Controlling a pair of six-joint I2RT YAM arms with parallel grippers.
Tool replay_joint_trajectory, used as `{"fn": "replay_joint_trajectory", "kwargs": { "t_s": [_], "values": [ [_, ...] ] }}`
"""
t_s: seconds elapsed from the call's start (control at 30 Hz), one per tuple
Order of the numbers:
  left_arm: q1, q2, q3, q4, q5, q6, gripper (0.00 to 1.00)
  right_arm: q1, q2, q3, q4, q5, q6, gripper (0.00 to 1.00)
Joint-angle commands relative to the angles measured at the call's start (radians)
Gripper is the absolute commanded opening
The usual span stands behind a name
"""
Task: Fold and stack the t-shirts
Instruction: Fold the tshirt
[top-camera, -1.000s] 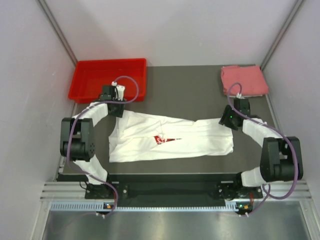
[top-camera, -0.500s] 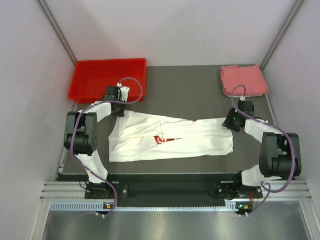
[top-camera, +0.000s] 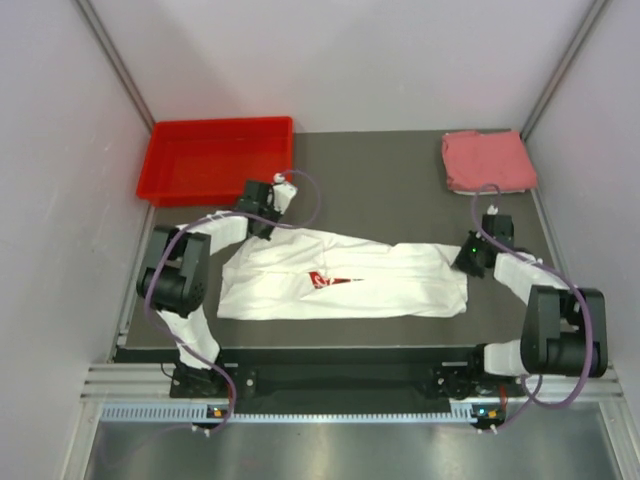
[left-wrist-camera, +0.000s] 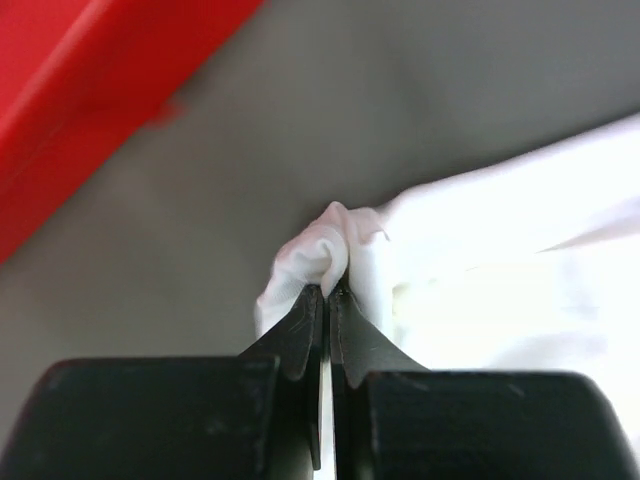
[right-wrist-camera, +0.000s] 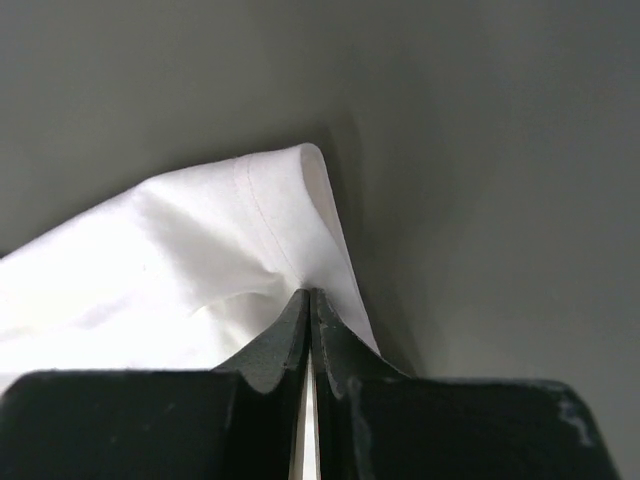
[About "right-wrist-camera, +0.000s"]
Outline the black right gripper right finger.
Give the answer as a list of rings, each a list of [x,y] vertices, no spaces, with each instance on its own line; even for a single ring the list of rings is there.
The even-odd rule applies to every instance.
[[[310,327],[320,477],[355,479],[349,382],[370,378],[404,380],[409,376],[358,337],[321,289],[310,292]]]

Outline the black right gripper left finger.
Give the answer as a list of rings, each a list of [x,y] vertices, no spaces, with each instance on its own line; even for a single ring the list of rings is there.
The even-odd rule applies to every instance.
[[[237,381],[224,479],[292,479],[301,470],[309,351],[310,292],[298,289],[272,325],[214,369]]]

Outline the white t-shirt with red print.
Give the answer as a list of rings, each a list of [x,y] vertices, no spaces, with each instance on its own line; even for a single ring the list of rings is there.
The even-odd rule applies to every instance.
[[[150,178],[1,263],[5,479],[224,479],[214,372],[321,289],[376,345],[312,144]],[[311,353],[301,470],[319,473]]]

